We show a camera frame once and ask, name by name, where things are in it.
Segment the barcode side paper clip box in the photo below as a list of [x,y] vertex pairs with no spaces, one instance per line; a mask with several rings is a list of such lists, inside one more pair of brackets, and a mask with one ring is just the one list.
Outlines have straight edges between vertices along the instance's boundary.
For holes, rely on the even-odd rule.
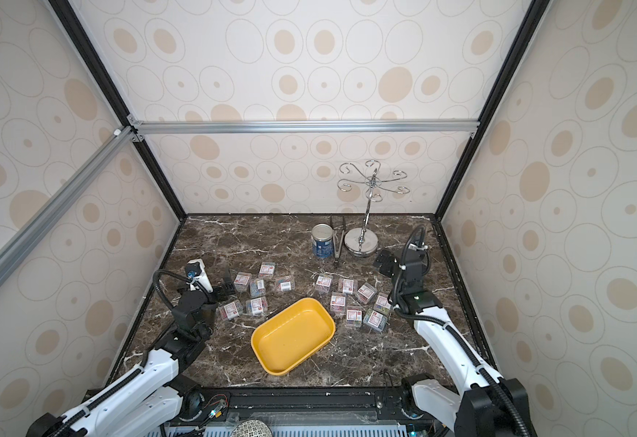
[[266,282],[262,278],[255,278],[249,283],[249,294],[252,299],[262,297],[266,292]]

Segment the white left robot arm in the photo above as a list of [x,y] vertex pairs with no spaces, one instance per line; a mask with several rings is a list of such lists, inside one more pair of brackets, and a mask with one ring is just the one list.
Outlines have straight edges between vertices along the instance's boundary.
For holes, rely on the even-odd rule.
[[205,411],[202,389],[184,371],[211,339],[219,304],[235,293],[228,280],[211,290],[193,283],[172,309],[173,322],[140,364],[61,416],[45,413],[27,434],[139,436],[174,419],[199,419]]

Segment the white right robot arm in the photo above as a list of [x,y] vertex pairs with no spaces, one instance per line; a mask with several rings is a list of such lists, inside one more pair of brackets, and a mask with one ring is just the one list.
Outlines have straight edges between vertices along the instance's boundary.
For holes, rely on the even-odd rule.
[[424,374],[404,379],[404,413],[429,414],[456,436],[535,436],[524,386],[486,362],[454,326],[442,302],[424,289],[430,265],[426,249],[409,243],[400,258],[385,249],[374,265],[392,279],[393,312],[413,324],[455,386],[450,390]]

